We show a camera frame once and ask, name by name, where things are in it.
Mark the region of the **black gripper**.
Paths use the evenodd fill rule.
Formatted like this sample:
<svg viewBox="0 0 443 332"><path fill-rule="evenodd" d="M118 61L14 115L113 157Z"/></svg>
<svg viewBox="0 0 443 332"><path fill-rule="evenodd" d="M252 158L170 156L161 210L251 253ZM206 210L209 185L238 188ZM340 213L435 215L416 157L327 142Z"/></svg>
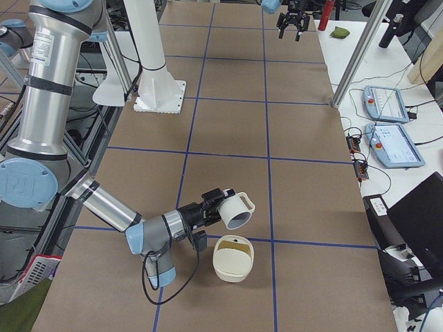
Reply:
<svg viewBox="0 0 443 332"><path fill-rule="evenodd" d="M299 42L301 35L308 30L309 27L309 15L305 12L307 8L308 0L299 1L283 1L282 5L287 6L287 13L280 13L276 27L278 28L279 35L278 38L282 39L284 35L284 30L287 24L295 25L297 28L297 33L295 41Z"/></svg>
<svg viewBox="0 0 443 332"><path fill-rule="evenodd" d="M215 204L219 204L232 195L232 189L221 190L216 188L201 195L204 203L190 203L180 207L178 212L190 229L208 227L222 219Z"/></svg>

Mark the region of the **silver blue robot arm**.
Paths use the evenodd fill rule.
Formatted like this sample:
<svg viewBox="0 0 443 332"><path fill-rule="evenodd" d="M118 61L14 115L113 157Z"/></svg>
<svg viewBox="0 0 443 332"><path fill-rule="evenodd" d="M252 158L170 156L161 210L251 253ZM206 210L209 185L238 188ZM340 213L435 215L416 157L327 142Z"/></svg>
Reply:
<svg viewBox="0 0 443 332"><path fill-rule="evenodd" d="M309 27L309 15L305 12L308 1L261 1L260 6L262 10L267 14L275 14L277 9L285 3L287 6L287 11L285 13L281 12L279 14L276 27L279 30L279 39L283 38L285 29L293 25L296 27L295 42L300 40L300 36L307 31Z"/></svg>
<svg viewBox="0 0 443 332"><path fill-rule="evenodd" d="M145 220L103 188L79 166L63 145L66 119L80 48L93 33L107 27L104 1L31 1L35 25L32 59L24 81L24 105L15 138L1 163L1 200L17 208L38 208L56 194L80 201L85 208L123 233L129 249L143 260L142 280L152 288L174 281L170 248L188 238L196 251L194 228L221 221L219 211L235 195L211 190L201 203Z"/></svg>

